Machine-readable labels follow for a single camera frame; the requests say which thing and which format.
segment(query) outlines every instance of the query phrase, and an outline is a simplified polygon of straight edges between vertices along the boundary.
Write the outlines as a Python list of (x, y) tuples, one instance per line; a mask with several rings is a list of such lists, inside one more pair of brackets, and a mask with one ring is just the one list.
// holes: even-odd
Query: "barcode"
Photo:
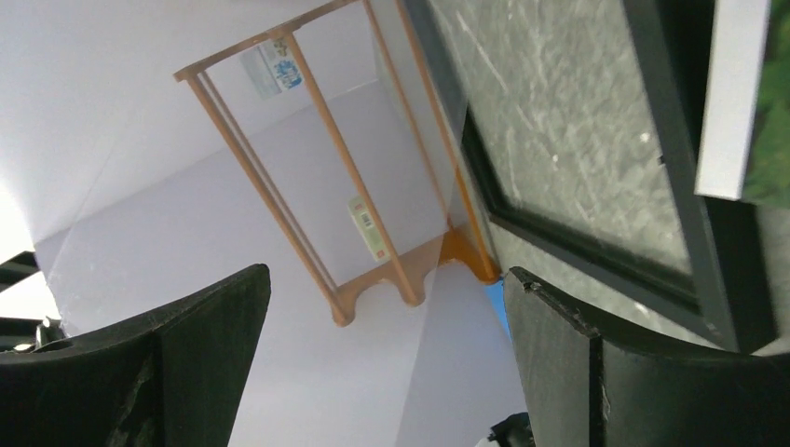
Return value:
[(365, 225), (365, 228), (373, 228), (373, 220), (371, 220), (370, 214), (364, 212), (360, 214), (360, 218), (362, 219), (362, 224)]

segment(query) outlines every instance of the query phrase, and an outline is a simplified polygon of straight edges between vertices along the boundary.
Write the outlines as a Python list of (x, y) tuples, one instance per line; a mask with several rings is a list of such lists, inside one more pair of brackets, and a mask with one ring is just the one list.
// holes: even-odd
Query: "wooden rod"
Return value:
[(417, 126), (417, 121), (415, 119), (412, 106), (406, 99), (406, 92), (403, 89), (403, 84), (401, 84), (401, 77), (398, 76), (395, 63), (392, 61), (392, 56), (389, 54), (387, 42), (384, 40), (384, 35), (381, 32), (381, 27), (378, 24), (378, 19), (375, 16), (370, 0), (362, 0), (362, 2), (365, 5), (365, 12), (368, 15), (368, 20), (371, 22), (371, 28), (373, 29), (375, 40), (378, 42), (378, 47), (381, 50), (381, 55), (384, 58), (384, 64), (387, 66), (389, 75), (392, 76), (392, 83), (395, 85), (395, 91), (398, 93), (398, 99), (403, 106), (403, 111), (406, 113), (406, 120), (409, 122), (409, 128), (411, 128), (412, 133), (415, 135), (417, 148), (419, 149), (422, 161), (428, 170), (428, 176), (430, 177), (430, 182), (433, 185), (433, 190), (436, 192), (436, 197), (439, 199), (439, 205), (442, 207), (442, 211), (444, 212), (444, 218), (447, 221), (447, 228), (452, 230), (453, 221), (450, 219), (450, 208), (447, 206), (447, 202), (444, 200), (444, 196), (442, 195), (442, 188), (439, 186), (439, 180), (437, 180), (436, 171), (433, 169), (433, 164), (430, 163), (428, 150), (426, 149), (425, 142), (422, 139), (422, 133), (419, 131), (419, 127)]
[(384, 226), (381, 216), (378, 214), (378, 210), (376, 209), (373, 199), (368, 192), (367, 186), (365, 186), (365, 182), (362, 180), (360, 171), (357, 169), (357, 165), (354, 163), (354, 159), (351, 157), (351, 153), (348, 151), (346, 141), (343, 140), (343, 135), (340, 133), (337, 123), (334, 122), (332, 113), (329, 111), (329, 105), (327, 105), (326, 99), (324, 99), (323, 94), (320, 92), (319, 85), (316, 82), (316, 78), (313, 76), (313, 73), (310, 71), (309, 65), (307, 65), (307, 60), (305, 59), (305, 55), (302, 53), (302, 49), (299, 47), (299, 44), (296, 42), (296, 38), (293, 36), (293, 34), (286, 35), (285, 40), (286, 45), (293, 53), (293, 58), (296, 59), (296, 64), (299, 66), (299, 70), (302, 72), (302, 76), (305, 79), (305, 84), (307, 85), (307, 89), (310, 92), (310, 97), (312, 97), (313, 102), (316, 104), (319, 115), (323, 120), (327, 130), (329, 131), (330, 137), (332, 137), (334, 146), (337, 148), (337, 153), (340, 155), (340, 158), (346, 165), (346, 170), (348, 171), (348, 175), (351, 176), (351, 181), (353, 181), (354, 185), (356, 185), (357, 191), (360, 193), (360, 196), (362, 196), (362, 200), (365, 201), (374, 223), (376, 226), (378, 226), (379, 231), (381, 231), (381, 238), (384, 240), (384, 245), (389, 251), (390, 261), (395, 267), (395, 271), (398, 273), (398, 278), (402, 282), (402, 285), (406, 291), (406, 296), (404, 296), (403, 299), (406, 301), (406, 303), (419, 303), (419, 298), (415, 295), (414, 288), (412, 287), (411, 282), (409, 282), (406, 272), (403, 270), (401, 258), (398, 256), (398, 252), (395, 250), (395, 245), (392, 243), (392, 239), (389, 238), (389, 233)]
[(458, 183), (458, 191), (461, 193), (461, 199), (464, 202), (464, 208), (466, 208), (467, 214), (470, 216), (472, 234), (474, 235), (475, 245), (477, 245), (478, 251), (480, 252), (480, 256), (483, 257), (483, 265), (485, 268), (485, 273), (493, 276), (495, 274), (494, 273), (495, 269), (491, 263), (491, 260), (488, 257), (488, 249), (485, 246), (485, 241), (483, 239), (483, 232), (481, 231), (480, 224), (477, 222), (477, 218), (475, 217), (474, 214), (474, 207), (472, 206), (471, 203), (469, 189), (464, 183), (463, 176), (461, 176), (461, 170), (460, 170), (460, 166), (458, 165), (458, 159), (456, 157), (454, 145), (452, 140), (450, 139), (450, 131), (447, 128), (447, 124), (444, 122), (442, 108), (439, 106), (439, 101), (436, 98), (436, 92), (433, 89), (433, 83), (430, 79), (428, 68), (425, 63), (425, 55), (422, 53), (422, 48), (420, 48), (419, 42), (417, 42), (416, 32), (412, 27), (411, 21), (406, 15), (406, 10), (404, 9), (401, 0), (392, 0), (392, 1), (394, 1), (398, 7), (398, 15), (401, 17), (401, 23), (403, 24), (403, 29), (406, 31), (406, 37), (409, 39), (409, 47), (412, 49), (412, 54), (415, 57), (417, 70), (420, 73), (420, 78), (422, 79), (423, 87), (425, 88), (425, 91), (428, 94), (430, 108), (433, 111), (433, 115), (436, 119), (436, 125), (439, 127), (439, 133), (442, 135), (442, 142), (444, 143), (444, 149), (447, 152), (447, 156), (450, 158), (450, 163), (455, 167), (456, 182)]
[(308, 12), (296, 16), (295, 18), (288, 20), (284, 23), (281, 23), (274, 28), (270, 28), (260, 34), (256, 34), (253, 37), (249, 37), (247, 39), (242, 40), (241, 42), (227, 47), (222, 51), (218, 51), (206, 58), (201, 59), (200, 61), (191, 63), (181, 70), (175, 72), (173, 77), (175, 77), (176, 81), (183, 81), (189, 77), (195, 77), (199, 73), (205, 72), (209, 69), (212, 65), (216, 64), (217, 62), (224, 61), (225, 59), (233, 56), (234, 54), (238, 54), (241, 51), (244, 51), (247, 48), (254, 47), (261, 42), (264, 42), (269, 39), (279, 39), (285, 35), (291, 34), (294, 31), (298, 30), (302, 26), (312, 22), (315, 19), (321, 18), (336, 9), (344, 7), (350, 3), (354, 3), (357, 0), (333, 0), (327, 4), (321, 5), (320, 7), (316, 7), (315, 9), (311, 9)]
[(279, 193), (279, 189), (272, 181), (269, 173), (266, 171), (263, 162), (255, 153), (255, 150), (252, 148), (250, 144), (250, 140), (247, 138), (247, 135), (241, 129), (241, 126), (238, 125), (238, 121), (230, 112), (230, 109), (227, 107), (225, 100), (223, 99), (220, 92), (217, 90), (217, 87), (214, 85), (213, 81), (211, 81), (211, 77), (208, 73), (202, 73), (198, 76), (201, 78), (203, 84), (208, 88), (210, 98), (219, 106), (220, 112), (223, 113), (223, 118), (225, 121), (230, 125), (231, 129), (234, 131), (238, 142), (241, 144), (242, 149), (244, 150), (244, 155), (247, 163), (252, 164), (253, 170), (255, 170), (256, 174), (261, 177), (264, 181), (266, 190), (272, 196), (275, 201), (276, 206), (282, 211), (283, 217), (285, 217), (288, 225), (293, 230), (296, 237), (299, 239), (299, 242), (305, 248), (307, 255), (310, 257), (311, 262), (318, 268), (319, 272), (324, 278), (324, 281), (329, 286), (330, 290), (336, 291), (337, 285), (334, 283), (332, 279), (332, 275), (329, 274), (329, 271), (326, 269), (326, 265), (324, 265), (323, 261), (320, 259), (320, 256), (316, 252), (313, 245), (310, 243), (310, 239), (305, 234), (305, 231), (302, 229), (302, 225), (299, 224), (299, 221), (296, 220), (296, 217), (291, 212), (291, 209), (288, 207), (288, 203), (286, 203), (285, 199), (282, 198), (282, 195)]
[(239, 144), (236, 136), (234, 135), (232, 129), (228, 125), (227, 121), (222, 116), (222, 113), (217, 108), (217, 104), (211, 100), (211, 96), (208, 91), (206, 91), (205, 86), (203, 83), (195, 78), (195, 77), (188, 77), (187, 82), (189, 83), (189, 87), (192, 88), (192, 91), (195, 92), (197, 99), (200, 101), (200, 104), (206, 109), (206, 113), (209, 114), (211, 121), (213, 121), (214, 126), (220, 131), (227, 143), (230, 150), (233, 152), (233, 155), (236, 156), (236, 160), (244, 169), (244, 172), (247, 174), (247, 177), (250, 178), (252, 185), (258, 191), (258, 194), (264, 200), (266, 205), (268, 206), (269, 210), (271, 211), (272, 215), (274, 216), (275, 220), (277, 221), (279, 227), (282, 229), (282, 232), (285, 233), (285, 236), (293, 245), (293, 248), (296, 250), (296, 253), (299, 255), (299, 258), (302, 259), (302, 263), (304, 263), (307, 271), (319, 285), (319, 289), (326, 297), (329, 305), (333, 309), (333, 313), (342, 314), (342, 309), (335, 298), (334, 291), (329, 288), (329, 286), (324, 282), (322, 275), (319, 273), (316, 266), (311, 262), (309, 255), (307, 254), (305, 248), (302, 246), (301, 242), (299, 241), (296, 234), (293, 232), (293, 229), (288, 225), (285, 216), (283, 216), (282, 211), (278, 208), (277, 204), (275, 203), (274, 198), (269, 194), (266, 185), (261, 179), (252, 164), (244, 155), (244, 151)]

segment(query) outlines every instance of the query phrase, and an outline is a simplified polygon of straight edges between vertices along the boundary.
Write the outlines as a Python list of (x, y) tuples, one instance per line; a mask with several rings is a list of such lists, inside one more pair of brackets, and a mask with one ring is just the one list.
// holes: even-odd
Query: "wooden rack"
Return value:
[[(440, 237), (436, 237), (431, 241), (406, 253), (398, 253), (395, 246), (389, 237), (389, 233), (382, 222), (381, 215), (375, 207), (375, 204), (365, 186), (364, 181), (357, 169), (354, 159), (351, 157), (343, 135), (340, 133), (337, 124), (334, 121), (332, 114), (329, 111), (326, 100), (324, 99), (316, 79), (310, 71), (302, 49), (299, 47), (293, 32), (301, 28), (307, 23), (323, 17), (340, 7), (348, 4), (362, 1), (364, 3), (365, 11), (367, 12), (368, 19), (371, 23), (376, 42), (378, 43), (387, 70), (392, 76), (393, 84), (396, 89), (399, 101), (402, 103), (403, 110), (406, 114), (406, 119), (411, 131), (414, 133), (416, 145), (419, 149), (420, 156), (426, 165), (432, 187), (439, 199), (439, 203), (443, 208), (445, 216), (447, 231)], [(450, 137), (447, 125), (444, 122), (442, 110), (440, 109), (436, 93), (431, 83), (428, 70), (424, 61), (424, 56), (417, 43), (415, 31), (411, 23), (406, 18), (406, 13), (398, 0), (393, 0), (398, 5), (400, 20), (405, 28), (408, 36), (409, 45), (415, 57), (416, 65), (420, 73), (422, 83), (424, 85), (426, 94), (428, 95), (431, 111), (436, 119), (439, 132), (442, 135), (444, 148), (450, 163), (453, 166), (455, 180), (458, 185), (461, 198), (464, 203), (467, 214), (470, 218), (470, 228), (474, 238), (472, 245), (460, 230), (453, 226), (450, 220), (450, 213), (442, 192), (437, 181), (436, 172), (430, 163), (428, 152), (422, 138), (422, 135), (417, 128), (414, 113), (409, 102), (406, 100), (406, 95), (398, 73), (395, 70), (394, 63), (389, 54), (387, 44), (381, 33), (378, 25), (378, 20), (371, 7), (370, 0), (334, 0), (321, 7), (317, 7), (311, 11), (302, 14), (292, 20), (286, 21), (270, 30), (243, 40), (232, 47), (228, 47), (222, 51), (210, 55), (209, 57), (192, 63), (182, 70), (174, 74), (177, 81), (186, 81), (192, 90), (195, 92), (200, 103), (206, 109), (209, 117), (214, 125), (222, 134), (225, 142), (230, 150), (233, 152), (237, 161), (244, 169), (244, 172), (250, 178), (258, 194), (266, 203), (271, 213), (274, 215), (275, 220), (278, 222), (279, 227), (282, 229), (285, 236), (293, 245), (293, 248), (298, 253), (305, 267), (310, 272), (310, 275), (318, 284), (321, 292), (326, 297), (334, 322), (338, 326), (346, 326), (353, 319), (355, 315), (356, 302), (363, 291), (372, 287), (376, 283), (386, 281), (394, 284), (402, 299), (409, 305), (420, 305), (425, 300), (425, 292), (423, 283), (425, 276), (437, 265), (447, 264), (450, 262), (461, 262), (465, 264), (474, 275), (484, 284), (493, 284), (499, 279), (499, 270), (495, 263), (487, 254), (483, 233), (480, 224), (477, 222), (474, 208), (470, 199), (470, 193), (461, 177), (458, 160), (456, 157), (453, 141)], [(340, 155), (343, 163), (346, 166), (348, 175), (351, 181), (357, 188), (360, 196), (367, 205), (371, 217), (381, 232), (381, 237), (386, 245), (390, 257), (389, 260), (380, 266), (370, 270), (369, 272), (352, 279), (351, 281), (337, 285), (334, 283), (332, 277), (326, 269), (326, 266), (321, 261), (319, 255), (310, 244), (309, 239), (305, 235), (299, 223), (288, 208), (288, 204), (282, 198), (277, 189), (277, 186), (272, 182), (271, 177), (266, 172), (266, 168), (261, 162), (258, 155), (253, 150), (247, 136), (241, 130), (236, 121), (236, 118), (230, 113), (225, 100), (220, 95), (217, 88), (214, 86), (211, 78), (206, 71), (214, 64), (224, 61), (225, 59), (244, 51), (245, 49), (254, 47), (269, 39), (284, 39), (288, 49), (293, 53), (293, 58), (296, 60), (299, 70), (305, 80), (306, 87), (310, 93), (312, 101), (318, 109), (319, 115), (332, 137), (333, 143)]]

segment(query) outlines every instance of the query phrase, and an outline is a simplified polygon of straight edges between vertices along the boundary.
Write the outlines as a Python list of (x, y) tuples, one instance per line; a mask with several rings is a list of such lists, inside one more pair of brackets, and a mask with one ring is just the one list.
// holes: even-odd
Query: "label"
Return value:
[(266, 40), (244, 51), (241, 65), (263, 100), (302, 84), (302, 73), (283, 39)]
[(365, 241), (365, 245), (373, 255), (373, 259), (378, 262), (389, 260), (387, 246), (384, 244), (381, 232), (378, 231), (378, 226), (376, 226), (373, 216), (368, 211), (368, 206), (365, 205), (362, 197), (354, 197), (348, 202), (348, 212), (351, 213), (351, 219), (357, 225), (357, 229), (360, 230), (362, 240)]

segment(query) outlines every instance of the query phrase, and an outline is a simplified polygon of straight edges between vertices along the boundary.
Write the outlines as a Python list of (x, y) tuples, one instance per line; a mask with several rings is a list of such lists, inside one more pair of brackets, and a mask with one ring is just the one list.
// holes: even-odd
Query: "black plastic part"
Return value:
[(0, 352), (10, 351), (17, 345), (35, 343), (37, 319), (0, 318)]
[(226, 446), (268, 268), (31, 354), (0, 354), (0, 445)]
[(692, 275), (589, 235), (504, 196), (428, 0), (403, 1), (490, 222), (692, 332), (736, 352), (777, 337), (755, 208), (694, 195), (713, 0), (622, 0), (663, 151)]
[(38, 263), (32, 251), (23, 251), (13, 258), (0, 264), (0, 290), (38, 273)]
[(537, 446), (790, 445), (790, 354), (682, 342), (519, 267), (504, 293)]
[(529, 414), (511, 414), (504, 421), (491, 427), (491, 436), (488, 440), (495, 440), (499, 447), (535, 447)]

